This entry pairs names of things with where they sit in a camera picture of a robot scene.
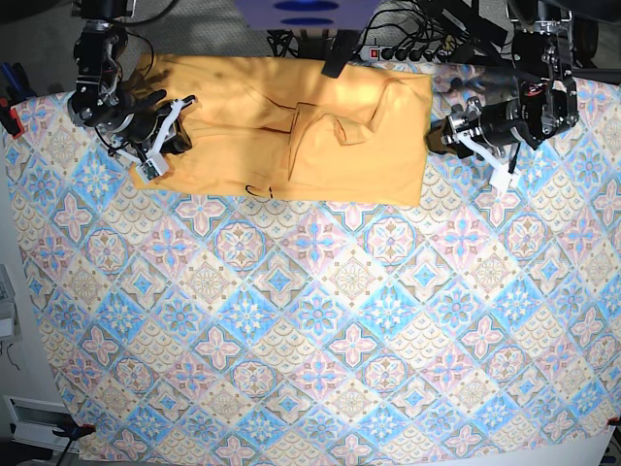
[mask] cable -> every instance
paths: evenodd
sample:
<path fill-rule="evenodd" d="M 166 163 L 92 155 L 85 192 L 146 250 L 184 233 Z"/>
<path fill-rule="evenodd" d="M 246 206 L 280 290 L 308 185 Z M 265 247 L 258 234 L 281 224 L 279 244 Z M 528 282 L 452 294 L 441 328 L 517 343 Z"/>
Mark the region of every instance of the cable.
<path fill-rule="evenodd" d="M 65 459 L 65 455 L 67 454 L 67 451 L 69 451 L 69 447 L 71 446 L 71 444 L 73 444 L 73 442 L 74 442 L 73 440 L 70 440 L 69 442 L 67 442 L 67 445 L 65 446 L 65 450 L 62 451 L 62 454 L 58 458 L 58 462 L 56 462 L 56 466 L 60 466 L 60 463 L 62 463 L 62 460 Z"/>
<path fill-rule="evenodd" d="M 522 143 L 517 143 L 517 148 L 515 149 L 515 155 L 508 163 L 508 172 L 513 175 L 515 173 L 515 167 L 517 165 L 517 154 L 520 153 L 520 148 L 522 147 Z"/>
<path fill-rule="evenodd" d="M 99 137 L 99 140 L 103 143 L 104 146 L 108 148 L 108 150 L 111 150 L 113 153 L 116 153 L 116 151 L 119 149 L 125 149 L 130 144 L 129 141 L 124 141 L 118 147 L 115 147 L 104 139 L 104 137 L 99 132 L 99 129 L 97 129 L 97 126 L 95 126 L 94 129 L 95 129 L 95 133 L 97 133 L 97 136 Z"/>
<path fill-rule="evenodd" d="M 401 27 L 399 24 L 397 24 L 395 22 L 386 22 L 384 24 L 380 24 L 379 26 L 368 27 L 367 29 L 375 30 L 375 29 L 381 29 L 382 27 L 395 27 L 395 28 L 399 29 L 401 32 L 403 32 L 405 35 L 407 35 L 407 36 L 410 35 L 410 33 L 407 32 L 406 29 L 404 29 L 403 27 Z"/>
<path fill-rule="evenodd" d="M 9 353 L 9 350 L 11 349 L 11 347 L 12 347 L 12 346 L 13 346 L 13 343 L 11 343 L 10 345 L 8 345 L 8 346 L 7 346 L 7 357 L 9 358 L 9 362 L 11 363 L 11 365 L 16 366 L 16 367 L 17 367 L 17 369 L 18 369 L 19 371 L 21 371 L 21 369 L 19 369 L 19 366 L 18 366 L 18 365 L 16 365 L 16 364 L 13 362 L 13 360 L 11 359 L 11 354 Z"/>
<path fill-rule="evenodd" d="M 384 27 L 382 25 L 378 26 L 378 27 L 373 27 L 374 22 L 376 21 L 377 17 L 379 17 L 379 15 L 382 15 L 384 13 L 398 13 L 398 12 L 408 12 L 408 13 L 414 13 L 416 15 L 419 15 L 420 17 L 424 16 L 422 14 L 420 14 L 419 12 L 417 12 L 416 10 L 413 10 L 411 8 L 389 8 L 386 10 L 380 10 L 379 12 L 375 13 L 371 19 L 369 20 L 369 23 L 367 25 L 367 27 L 365 28 L 365 32 L 362 35 L 362 42 L 361 42 L 361 46 L 358 47 L 358 50 L 356 51 L 356 53 L 360 53 L 360 50 L 367 44 L 367 38 L 369 37 L 369 31 L 371 30 L 370 28 L 372 27 L 373 29 L 379 29 L 381 27 Z"/>
<path fill-rule="evenodd" d="M 143 41 L 145 41 L 145 43 L 148 45 L 148 48 L 150 49 L 150 52 L 151 52 L 151 62 L 148 65 L 147 71 L 143 74 L 143 78 L 140 81 L 138 81 L 137 83 L 135 83 L 132 87 L 129 88 L 129 90 L 134 90 L 138 85 L 140 85 L 140 84 L 145 82 L 145 80 L 147 79 L 148 74 L 153 69 L 153 63 L 155 62 L 155 49 L 153 48 L 153 44 L 151 43 L 151 41 L 149 39 L 147 39 L 146 37 L 143 37 L 140 34 L 136 34 L 135 32 L 129 32 L 129 31 L 127 31 L 127 34 L 129 34 L 130 36 L 137 37 L 138 39 L 142 39 Z"/>
<path fill-rule="evenodd" d="M 268 31 L 266 39 L 272 49 L 273 56 L 286 56 L 289 52 L 292 56 L 298 57 L 298 51 L 290 47 L 294 39 L 293 32 L 284 30 Z"/>
<path fill-rule="evenodd" d="M 111 19 L 111 18 L 104 18 L 104 19 L 110 24 L 114 24 L 116 26 L 124 26 L 124 27 L 146 26 L 147 24 L 152 24 L 160 20 L 162 17 L 170 13 L 175 8 L 175 6 L 178 4 L 178 2 L 179 0 L 171 0 L 171 3 L 169 3 L 168 6 L 164 10 L 162 10 L 160 13 L 158 13 L 154 17 L 143 19 L 142 21 L 123 22 L 123 21 L 118 21 L 116 19 Z"/>

